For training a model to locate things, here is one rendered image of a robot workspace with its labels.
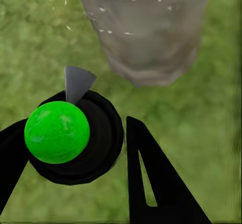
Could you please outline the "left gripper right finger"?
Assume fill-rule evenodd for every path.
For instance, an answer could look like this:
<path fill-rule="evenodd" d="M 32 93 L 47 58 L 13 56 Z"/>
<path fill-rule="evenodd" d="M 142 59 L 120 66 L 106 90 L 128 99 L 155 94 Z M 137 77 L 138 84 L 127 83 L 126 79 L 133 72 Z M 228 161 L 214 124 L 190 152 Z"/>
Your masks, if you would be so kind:
<path fill-rule="evenodd" d="M 130 224 L 212 224 L 142 121 L 127 117 Z M 146 204 L 138 150 L 157 207 Z"/>

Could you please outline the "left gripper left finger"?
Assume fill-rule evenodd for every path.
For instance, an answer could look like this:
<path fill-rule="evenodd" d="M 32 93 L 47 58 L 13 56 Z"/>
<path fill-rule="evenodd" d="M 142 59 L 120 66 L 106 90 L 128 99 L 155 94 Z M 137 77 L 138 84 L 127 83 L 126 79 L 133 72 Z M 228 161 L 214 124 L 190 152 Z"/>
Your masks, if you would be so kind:
<path fill-rule="evenodd" d="M 0 215 L 28 162 L 21 120 L 0 132 Z"/>

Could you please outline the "pesticide atomizer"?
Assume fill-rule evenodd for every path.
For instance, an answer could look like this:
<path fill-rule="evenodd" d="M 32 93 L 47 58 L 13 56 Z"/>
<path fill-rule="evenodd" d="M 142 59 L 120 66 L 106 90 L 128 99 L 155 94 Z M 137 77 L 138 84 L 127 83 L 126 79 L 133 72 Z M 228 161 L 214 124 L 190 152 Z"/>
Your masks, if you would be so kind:
<path fill-rule="evenodd" d="M 89 90 L 96 76 L 66 66 L 65 90 L 42 101 L 24 128 L 25 148 L 33 167 L 57 184 L 90 183 L 112 169 L 125 134 L 111 101 Z"/>

